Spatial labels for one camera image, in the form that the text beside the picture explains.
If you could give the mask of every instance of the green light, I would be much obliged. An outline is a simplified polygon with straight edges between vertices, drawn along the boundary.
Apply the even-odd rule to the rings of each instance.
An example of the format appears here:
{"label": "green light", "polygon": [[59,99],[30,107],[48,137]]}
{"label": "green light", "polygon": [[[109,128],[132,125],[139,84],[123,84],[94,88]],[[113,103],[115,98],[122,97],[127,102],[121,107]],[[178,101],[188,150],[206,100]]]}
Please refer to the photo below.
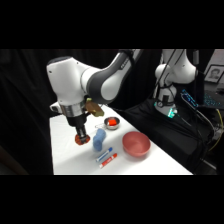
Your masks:
{"label": "green light", "polygon": [[170,112],[168,114],[168,117],[173,118],[175,116],[174,112],[173,112],[173,108],[170,109]]}

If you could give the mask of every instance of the cable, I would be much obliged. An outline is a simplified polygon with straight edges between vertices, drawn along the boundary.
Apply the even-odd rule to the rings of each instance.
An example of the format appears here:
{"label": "cable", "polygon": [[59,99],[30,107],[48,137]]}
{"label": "cable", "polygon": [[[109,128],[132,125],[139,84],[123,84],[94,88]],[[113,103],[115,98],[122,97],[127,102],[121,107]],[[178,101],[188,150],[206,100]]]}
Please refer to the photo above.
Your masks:
{"label": "cable", "polygon": [[[185,103],[187,103],[191,108],[193,108],[194,111],[196,111],[195,108],[194,108],[189,102],[187,102],[187,101],[183,98],[182,95],[181,95],[181,98],[183,99],[183,101],[184,101]],[[215,128],[214,128],[214,126],[212,125],[211,121],[209,121],[209,119],[208,119],[207,117],[205,117],[205,115],[202,114],[200,111],[197,110],[197,113],[200,114],[200,115],[201,115],[201,116],[202,116],[202,117],[209,123],[209,125],[210,125],[211,128],[212,128],[213,134],[215,134]]]}
{"label": "cable", "polygon": [[220,111],[218,109],[216,111],[218,112],[220,120],[221,120],[222,134],[221,134],[220,138],[218,139],[218,141],[216,142],[216,144],[211,149],[208,150],[209,152],[211,152],[219,144],[219,142],[220,142],[220,140],[222,138],[222,135],[223,135],[223,131],[224,131],[222,115],[221,115],[221,113],[220,113]]}

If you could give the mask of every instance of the white table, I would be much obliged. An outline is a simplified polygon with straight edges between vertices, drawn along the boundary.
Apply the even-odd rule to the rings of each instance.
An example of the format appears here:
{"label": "white table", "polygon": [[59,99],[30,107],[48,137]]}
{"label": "white table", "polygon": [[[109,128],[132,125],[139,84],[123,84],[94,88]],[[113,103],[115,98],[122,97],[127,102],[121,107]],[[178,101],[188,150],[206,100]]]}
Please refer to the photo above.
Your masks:
{"label": "white table", "polygon": [[[68,125],[65,116],[50,119],[55,175],[192,175],[153,142],[150,152],[143,158],[128,155],[123,150],[122,138],[126,133],[138,130],[110,108],[104,106],[103,110],[104,117],[88,117],[86,131],[91,141],[84,146],[78,146],[74,142],[76,130]],[[92,143],[97,131],[95,126],[104,123],[105,118],[111,116],[120,119],[120,127],[116,131],[106,130],[107,137],[103,142],[103,150],[96,153]],[[114,153],[117,153],[118,157],[100,169],[95,159],[110,147],[113,147],[113,153],[105,160]]]}

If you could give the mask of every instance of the small object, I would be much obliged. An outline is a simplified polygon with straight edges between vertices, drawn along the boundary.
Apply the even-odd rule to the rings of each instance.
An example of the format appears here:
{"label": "small object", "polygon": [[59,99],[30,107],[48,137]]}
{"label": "small object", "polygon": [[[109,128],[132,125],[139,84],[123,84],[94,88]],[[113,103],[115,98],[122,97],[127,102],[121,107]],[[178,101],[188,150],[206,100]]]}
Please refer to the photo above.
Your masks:
{"label": "small object", "polygon": [[85,144],[87,144],[89,141],[90,141],[90,137],[89,137],[89,135],[86,136],[85,141],[81,140],[80,137],[79,137],[79,135],[76,135],[76,136],[75,136],[75,143],[76,143],[77,145],[80,145],[80,146],[81,146],[81,145],[85,145]]}
{"label": "small object", "polygon": [[105,158],[109,153],[113,151],[113,148],[109,148],[103,155],[96,159],[96,162],[100,162],[103,158]]}
{"label": "small object", "polygon": [[102,108],[98,104],[92,102],[92,99],[89,99],[89,98],[87,99],[87,102],[86,102],[86,110],[95,117],[104,116],[104,112]]}
{"label": "small object", "polygon": [[115,119],[109,120],[109,126],[116,126],[116,125],[117,125],[117,122]]}
{"label": "small object", "polygon": [[[116,121],[116,125],[110,126],[110,121],[112,121],[111,124],[115,124],[114,121]],[[117,117],[108,117],[104,120],[104,124],[97,125],[96,128],[104,128],[109,130],[116,130],[120,126],[120,120]]]}
{"label": "small object", "polygon": [[117,153],[115,153],[113,156],[111,156],[109,159],[107,159],[105,162],[103,162],[102,164],[100,164],[100,169],[102,169],[103,167],[105,167],[108,163],[110,163],[112,160],[114,160],[115,158],[117,158]]}
{"label": "small object", "polygon": [[123,147],[129,155],[141,157],[149,152],[151,142],[140,132],[130,132],[123,137]]}
{"label": "small object", "polygon": [[106,132],[103,129],[98,129],[95,137],[93,138],[93,146],[97,151],[102,151],[103,141],[106,138]]}
{"label": "small object", "polygon": [[107,129],[116,130],[120,125],[120,120],[117,117],[108,117],[107,119],[105,119],[104,124],[106,125]]}

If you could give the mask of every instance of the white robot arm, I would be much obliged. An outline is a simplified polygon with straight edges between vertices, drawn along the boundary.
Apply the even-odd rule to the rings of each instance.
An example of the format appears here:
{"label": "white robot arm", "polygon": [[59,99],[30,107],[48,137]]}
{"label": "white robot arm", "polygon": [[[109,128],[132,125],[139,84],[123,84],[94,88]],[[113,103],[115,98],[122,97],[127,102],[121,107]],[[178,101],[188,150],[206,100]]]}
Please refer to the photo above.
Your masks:
{"label": "white robot arm", "polygon": [[56,58],[48,63],[48,77],[58,98],[51,110],[66,116],[82,142],[87,137],[84,96],[89,95],[98,104],[113,102],[142,52],[142,49],[121,49],[105,69],[85,65],[72,57]]}
{"label": "white robot arm", "polygon": [[197,69],[189,62],[186,49],[163,49],[163,58],[165,64],[160,65],[156,70],[156,78],[160,80],[160,92],[155,108],[160,113],[173,118],[177,113],[174,103],[177,90],[173,83],[191,83],[195,79]]}

